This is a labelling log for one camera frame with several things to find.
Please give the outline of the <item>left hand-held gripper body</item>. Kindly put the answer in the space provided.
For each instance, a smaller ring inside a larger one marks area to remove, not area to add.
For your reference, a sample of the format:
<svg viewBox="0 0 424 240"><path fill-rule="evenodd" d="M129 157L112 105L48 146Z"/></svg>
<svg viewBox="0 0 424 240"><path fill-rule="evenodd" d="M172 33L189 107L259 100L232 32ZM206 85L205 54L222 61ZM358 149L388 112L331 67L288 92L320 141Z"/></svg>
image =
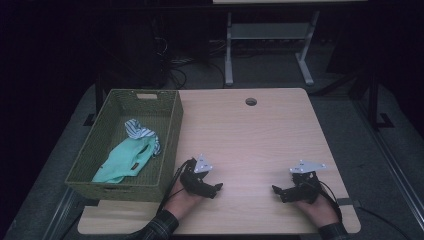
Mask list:
<svg viewBox="0 0 424 240"><path fill-rule="evenodd" d="M203 181L203 178L213 169L213 166L206 160L203 154L198 158L186 161L180 182L185 190L191 194L205 197L206 192L214 191L212 185Z"/></svg>

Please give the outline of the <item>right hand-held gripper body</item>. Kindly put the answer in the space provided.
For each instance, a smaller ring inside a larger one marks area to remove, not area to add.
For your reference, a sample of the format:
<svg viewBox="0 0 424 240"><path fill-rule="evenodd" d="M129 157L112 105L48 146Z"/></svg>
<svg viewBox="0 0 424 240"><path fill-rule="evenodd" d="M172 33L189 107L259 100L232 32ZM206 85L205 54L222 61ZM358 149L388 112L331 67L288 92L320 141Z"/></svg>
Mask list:
<svg viewBox="0 0 424 240"><path fill-rule="evenodd" d="M324 163L316 163L300 160L290 169L294 189L291 192L291 201L306 201L309 204L315 202L319 192L322 190L317 172L326 169Z"/></svg>

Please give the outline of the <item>mint green pet garment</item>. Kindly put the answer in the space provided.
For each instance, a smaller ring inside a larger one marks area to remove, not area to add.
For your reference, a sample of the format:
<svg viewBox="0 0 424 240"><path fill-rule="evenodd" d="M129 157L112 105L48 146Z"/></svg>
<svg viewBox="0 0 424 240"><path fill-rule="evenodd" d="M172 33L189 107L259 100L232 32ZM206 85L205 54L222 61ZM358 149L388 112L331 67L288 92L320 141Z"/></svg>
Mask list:
<svg viewBox="0 0 424 240"><path fill-rule="evenodd" d="M124 126L128 137L110 151L94 175L94 183L118 184L126 177L135 177L151 158L160 154L161 144L155 131L136 119L126 121Z"/></svg>

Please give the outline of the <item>green woven basket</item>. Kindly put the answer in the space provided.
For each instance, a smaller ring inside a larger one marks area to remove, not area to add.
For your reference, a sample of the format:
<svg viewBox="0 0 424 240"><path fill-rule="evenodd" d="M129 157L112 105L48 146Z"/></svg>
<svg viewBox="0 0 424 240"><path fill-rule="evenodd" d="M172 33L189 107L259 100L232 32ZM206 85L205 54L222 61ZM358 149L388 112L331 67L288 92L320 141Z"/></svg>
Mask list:
<svg viewBox="0 0 424 240"><path fill-rule="evenodd" d="M89 199L161 201L173 178L183 113L176 90L111 90L65 183ZM93 177L109 153L128 137L124 123L130 119L158 135L160 153L135 176L119 183L95 183Z"/></svg>

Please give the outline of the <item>person's left hand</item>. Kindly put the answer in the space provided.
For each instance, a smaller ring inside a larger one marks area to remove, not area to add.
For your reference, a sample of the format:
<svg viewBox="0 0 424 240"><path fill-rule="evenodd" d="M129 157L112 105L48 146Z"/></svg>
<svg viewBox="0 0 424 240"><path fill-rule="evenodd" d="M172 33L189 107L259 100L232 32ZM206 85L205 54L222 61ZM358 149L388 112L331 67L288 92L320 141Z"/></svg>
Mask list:
<svg viewBox="0 0 424 240"><path fill-rule="evenodd" d="M164 210L170 212L177 220L182 220L202 200L203 197L188 193L183 187L175 185Z"/></svg>

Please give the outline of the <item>person's right hand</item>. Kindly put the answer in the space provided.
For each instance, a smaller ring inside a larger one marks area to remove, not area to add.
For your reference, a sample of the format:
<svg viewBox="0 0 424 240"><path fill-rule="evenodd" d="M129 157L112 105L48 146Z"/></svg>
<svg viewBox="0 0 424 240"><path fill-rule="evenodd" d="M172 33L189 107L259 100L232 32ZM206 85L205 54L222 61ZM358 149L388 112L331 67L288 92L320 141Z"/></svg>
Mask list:
<svg viewBox="0 0 424 240"><path fill-rule="evenodd" d="M319 195L312 204L305 201L297 201L295 202L295 206L302 211L317 228L339 222L337 213L329 201L322 195Z"/></svg>

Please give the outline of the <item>grey metal stand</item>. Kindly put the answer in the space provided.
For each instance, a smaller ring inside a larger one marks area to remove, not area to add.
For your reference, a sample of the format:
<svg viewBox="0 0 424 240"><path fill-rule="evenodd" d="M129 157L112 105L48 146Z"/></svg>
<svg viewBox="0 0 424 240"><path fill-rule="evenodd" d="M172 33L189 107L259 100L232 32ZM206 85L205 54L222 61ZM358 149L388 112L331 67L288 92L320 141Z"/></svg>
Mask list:
<svg viewBox="0 0 424 240"><path fill-rule="evenodd" d="M320 12L315 11L311 20L304 23L235 23L232 13L227 14L226 52L224 58L224 85L232 86L232 41L233 40L303 40L304 46L295 54L298 67L307 86L314 80L306 63L306 56L316 29Z"/></svg>

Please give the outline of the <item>aluminium floor rail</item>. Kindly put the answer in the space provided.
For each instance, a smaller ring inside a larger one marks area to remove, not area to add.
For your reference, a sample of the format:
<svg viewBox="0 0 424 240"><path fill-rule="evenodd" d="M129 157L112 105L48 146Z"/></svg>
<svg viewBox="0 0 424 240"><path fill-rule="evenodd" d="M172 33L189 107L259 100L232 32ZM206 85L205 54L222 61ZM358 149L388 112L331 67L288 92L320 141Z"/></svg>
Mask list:
<svg viewBox="0 0 424 240"><path fill-rule="evenodd" d="M366 108L358 101L353 101L353 106L364 122L366 129L374 139L374 142L383 155L389 172L392 175L399 191L405 199L421 230L424 232L424 204L421 202L415 189L407 179L405 172L401 169L397 159L395 158L395 155L390 150L388 144L383 138L381 131L374 127L368 120Z"/></svg>
<svg viewBox="0 0 424 240"><path fill-rule="evenodd" d="M42 240L65 240L82 215L78 194L67 187L60 199Z"/></svg>

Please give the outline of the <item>black frame post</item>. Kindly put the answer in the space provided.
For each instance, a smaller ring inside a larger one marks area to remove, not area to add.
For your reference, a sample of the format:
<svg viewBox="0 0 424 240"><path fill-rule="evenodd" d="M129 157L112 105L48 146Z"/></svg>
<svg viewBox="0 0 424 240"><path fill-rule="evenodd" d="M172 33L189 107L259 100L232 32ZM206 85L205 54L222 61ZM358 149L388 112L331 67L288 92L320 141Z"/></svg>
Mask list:
<svg viewBox="0 0 424 240"><path fill-rule="evenodd" d="M381 128L393 128L394 124L386 113L378 111L379 81L373 73L369 80L367 118L375 131Z"/></svg>
<svg viewBox="0 0 424 240"><path fill-rule="evenodd" d="M98 116L104 102L105 88L103 83L103 78L101 75L98 75L95 80L95 112L89 114L85 119L84 126L92 126Z"/></svg>

